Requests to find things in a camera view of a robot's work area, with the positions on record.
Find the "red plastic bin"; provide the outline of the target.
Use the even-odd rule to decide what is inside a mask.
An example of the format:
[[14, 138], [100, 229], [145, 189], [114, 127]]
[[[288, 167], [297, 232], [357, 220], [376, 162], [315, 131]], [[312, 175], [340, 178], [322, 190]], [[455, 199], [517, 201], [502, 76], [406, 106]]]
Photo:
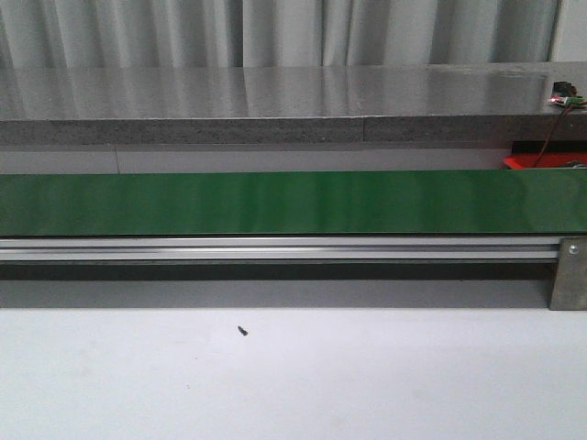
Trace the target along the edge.
[[585, 141], [551, 141], [544, 152], [542, 147], [539, 141], [516, 141], [503, 164], [512, 170], [586, 167]]

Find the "aluminium conveyor frame rail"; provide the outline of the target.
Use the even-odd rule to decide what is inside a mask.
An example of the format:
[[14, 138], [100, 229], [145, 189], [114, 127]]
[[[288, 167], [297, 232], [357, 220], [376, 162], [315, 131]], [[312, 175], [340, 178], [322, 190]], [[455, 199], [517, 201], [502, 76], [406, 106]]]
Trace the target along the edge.
[[15, 238], [3, 262], [554, 259], [558, 236], [225, 236]]

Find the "metal conveyor support bracket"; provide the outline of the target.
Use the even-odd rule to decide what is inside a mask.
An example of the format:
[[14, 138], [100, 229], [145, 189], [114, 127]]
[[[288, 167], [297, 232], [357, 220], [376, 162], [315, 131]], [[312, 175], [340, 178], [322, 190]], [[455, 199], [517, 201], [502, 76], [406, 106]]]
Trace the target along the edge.
[[549, 302], [551, 311], [585, 311], [586, 287], [586, 238], [564, 238], [559, 256], [554, 285]]

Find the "grey stone shelf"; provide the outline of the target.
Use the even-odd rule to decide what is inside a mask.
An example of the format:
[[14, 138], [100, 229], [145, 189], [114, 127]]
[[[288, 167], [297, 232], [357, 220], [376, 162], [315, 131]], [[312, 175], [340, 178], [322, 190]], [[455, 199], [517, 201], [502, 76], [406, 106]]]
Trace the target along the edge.
[[1, 72], [5, 145], [538, 141], [586, 137], [552, 84], [580, 61]]

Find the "small green circuit board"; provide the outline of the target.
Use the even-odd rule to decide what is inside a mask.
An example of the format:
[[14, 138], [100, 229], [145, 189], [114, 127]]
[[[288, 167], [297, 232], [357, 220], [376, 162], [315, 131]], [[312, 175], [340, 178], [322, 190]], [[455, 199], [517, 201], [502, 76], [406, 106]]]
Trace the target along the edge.
[[554, 82], [548, 102], [563, 107], [585, 107], [586, 99], [579, 95], [571, 82]]

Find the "grey pleated curtain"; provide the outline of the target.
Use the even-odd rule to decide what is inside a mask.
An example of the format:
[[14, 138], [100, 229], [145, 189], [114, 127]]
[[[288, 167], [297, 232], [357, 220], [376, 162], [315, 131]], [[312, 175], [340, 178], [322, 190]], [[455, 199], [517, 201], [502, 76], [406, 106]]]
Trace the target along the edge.
[[547, 61], [557, 1], [4, 1], [5, 68]]

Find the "green conveyor belt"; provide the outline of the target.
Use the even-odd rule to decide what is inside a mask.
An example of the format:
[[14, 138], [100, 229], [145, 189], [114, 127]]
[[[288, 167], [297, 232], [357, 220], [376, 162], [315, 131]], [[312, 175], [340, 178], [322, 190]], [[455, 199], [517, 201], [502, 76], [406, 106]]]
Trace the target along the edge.
[[7, 174], [5, 237], [582, 234], [584, 170]]

